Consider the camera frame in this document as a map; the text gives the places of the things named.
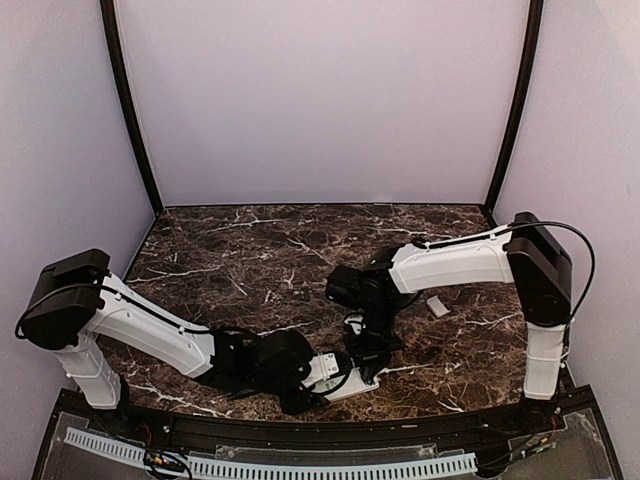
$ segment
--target robotic arm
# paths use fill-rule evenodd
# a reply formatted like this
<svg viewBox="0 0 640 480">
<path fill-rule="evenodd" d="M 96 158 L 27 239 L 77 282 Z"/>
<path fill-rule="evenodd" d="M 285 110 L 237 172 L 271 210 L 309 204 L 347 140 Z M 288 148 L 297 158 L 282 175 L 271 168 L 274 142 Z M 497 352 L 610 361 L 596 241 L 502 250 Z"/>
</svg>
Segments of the robotic arm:
<svg viewBox="0 0 640 480">
<path fill-rule="evenodd" d="M 521 213 L 510 226 L 450 241 L 385 248 L 361 270 L 338 266 L 326 295 L 361 312 L 345 323 L 344 342 L 365 382 L 372 381 L 402 348 L 396 314 L 409 295 L 474 282 L 515 283 L 528 327 L 524 395 L 549 400 L 556 391 L 571 318 L 571 259 L 544 227 Z"/>
<path fill-rule="evenodd" d="M 518 214 L 515 225 L 537 219 Z M 571 260 L 543 227 L 502 226 L 446 242 L 418 240 L 380 250 L 361 270 L 338 266 L 327 297 L 361 312 L 345 325 L 347 354 L 317 355 L 296 331 L 260 336 L 209 329 L 149 302 L 109 272 L 109 256 L 89 250 L 46 267 L 16 336 L 51 350 L 96 409 L 126 403 L 126 384 L 95 337 L 106 335 L 159 358 L 194 381 L 236 398 L 277 395 L 296 414 L 377 387 L 376 375 L 402 348 L 395 317 L 419 292 L 471 282 L 514 282 L 528 326 L 525 396 L 554 393 L 572 320 Z"/>
</svg>

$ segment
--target marble tabletop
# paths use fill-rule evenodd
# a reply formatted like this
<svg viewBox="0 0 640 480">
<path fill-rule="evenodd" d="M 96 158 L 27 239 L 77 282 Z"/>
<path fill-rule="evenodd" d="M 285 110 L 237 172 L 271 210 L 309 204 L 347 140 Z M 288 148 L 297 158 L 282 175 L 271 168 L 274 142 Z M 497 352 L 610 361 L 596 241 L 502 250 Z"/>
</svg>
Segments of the marble tabletop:
<svg viewBox="0 0 640 480">
<path fill-rule="evenodd" d="M 413 236 L 442 240 L 486 230 L 476 206 L 262 205 L 168 208 L 128 284 L 172 313 L 257 333 L 301 331 L 318 352 L 344 350 L 346 309 L 324 298 L 338 263 L 361 267 L 378 248 Z M 451 310 L 435 318 L 438 295 Z M 230 400 L 173 368 L 102 337 L 136 405 L 214 417 L 270 421 L 408 419 L 515 403 L 525 371 L 526 328 L 512 285 L 486 283 L 425 292 L 397 319 L 406 348 L 380 388 L 292 417 L 265 394 Z"/>
</svg>

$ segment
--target perforated strip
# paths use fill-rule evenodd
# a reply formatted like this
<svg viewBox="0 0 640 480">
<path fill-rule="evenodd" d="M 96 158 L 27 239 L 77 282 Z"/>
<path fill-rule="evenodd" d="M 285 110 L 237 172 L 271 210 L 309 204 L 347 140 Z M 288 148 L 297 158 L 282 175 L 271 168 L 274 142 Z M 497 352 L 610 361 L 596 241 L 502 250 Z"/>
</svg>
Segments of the perforated strip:
<svg viewBox="0 0 640 480">
<path fill-rule="evenodd" d="M 68 428 L 65 443 L 97 455 L 143 467 L 144 450 L 118 440 Z M 189 456 L 194 478 L 238 480 L 429 480 L 477 471 L 473 453 L 414 462 L 348 467 L 259 465 Z"/>
</svg>

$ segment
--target black vertical bar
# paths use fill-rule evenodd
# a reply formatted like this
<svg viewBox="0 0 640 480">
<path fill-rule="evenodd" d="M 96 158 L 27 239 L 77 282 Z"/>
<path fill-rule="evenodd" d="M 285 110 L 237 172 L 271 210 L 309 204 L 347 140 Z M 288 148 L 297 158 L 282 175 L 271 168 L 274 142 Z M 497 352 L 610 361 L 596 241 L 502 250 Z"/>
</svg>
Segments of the black vertical bar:
<svg viewBox="0 0 640 480">
<path fill-rule="evenodd" d="M 527 31 L 524 35 L 524 47 L 522 48 L 520 69 L 518 70 L 518 80 L 516 81 L 516 89 L 513 94 L 509 120 L 507 120 L 507 128 L 505 129 L 504 138 L 502 139 L 502 146 L 500 147 L 500 154 L 498 155 L 496 168 L 493 172 L 489 192 L 484 201 L 484 209 L 490 216 L 493 215 L 493 209 L 496 207 L 504 178 L 507 175 L 509 160 L 511 160 L 513 146 L 516 143 L 518 128 L 520 127 L 520 120 L 522 119 L 524 103 L 527 99 L 527 91 L 529 90 L 529 82 L 533 70 L 533 60 L 538 44 L 538 34 L 540 33 L 540 23 L 542 21 L 542 6 L 543 0 L 531 0 L 529 4 Z"/>
<path fill-rule="evenodd" d="M 162 213 L 164 206 L 158 192 L 158 186 L 153 178 L 151 164 L 147 151 L 144 148 L 138 117 L 133 105 L 133 97 L 129 88 L 129 80 L 127 79 L 127 70 L 124 65 L 124 57 L 122 56 L 122 45 L 120 44 L 120 36 L 118 35 L 118 22 L 116 19 L 116 11 L 113 0 L 100 0 L 102 9 L 102 21 L 104 23 L 104 34 L 107 39 L 107 47 L 109 48 L 109 58 L 111 59 L 111 68 L 113 77 L 116 81 L 118 96 L 120 97 L 120 107 L 124 121 L 129 132 L 131 147 L 138 163 L 138 169 L 147 190 L 147 196 L 156 215 Z"/>
</svg>

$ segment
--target white panel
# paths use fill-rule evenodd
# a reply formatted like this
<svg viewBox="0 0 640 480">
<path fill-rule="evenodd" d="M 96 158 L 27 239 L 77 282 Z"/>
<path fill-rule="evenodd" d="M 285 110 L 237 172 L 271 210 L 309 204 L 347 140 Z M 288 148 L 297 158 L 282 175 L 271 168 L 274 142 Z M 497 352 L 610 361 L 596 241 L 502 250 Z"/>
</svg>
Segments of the white panel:
<svg viewBox="0 0 640 480">
<path fill-rule="evenodd" d="M 482 202 L 525 0 L 120 0 L 169 205 Z"/>
<path fill-rule="evenodd" d="M 98 247 L 122 273 L 149 228 L 87 0 L 0 2 L 0 478 L 30 478 L 62 369 L 13 336 L 45 265 Z"/>
<path fill-rule="evenodd" d="M 640 472 L 640 6 L 548 2 L 499 222 L 521 210 L 569 222 L 593 241 L 598 269 L 573 329 L 571 370 L 590 383 L 626 478 Z M 575 265 L 589 256 L 555 232 Z"/>
</svg>

